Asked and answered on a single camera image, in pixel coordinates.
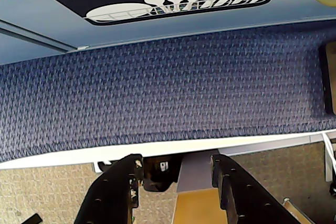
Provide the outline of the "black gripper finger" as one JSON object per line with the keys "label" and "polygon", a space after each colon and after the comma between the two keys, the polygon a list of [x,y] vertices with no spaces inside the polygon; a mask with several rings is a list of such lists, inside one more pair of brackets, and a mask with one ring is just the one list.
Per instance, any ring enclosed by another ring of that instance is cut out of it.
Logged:
{"label": "black gripper finger", "polygon": [[75,223],[132,223],[143,176],[141,154],[130,154],[112,164],[89,187]]}
{"label": "black gripper finger", "polygon": [[236,161],[222,154],[211,156],[212,186],[228,223],[299,223],[259,181]]}

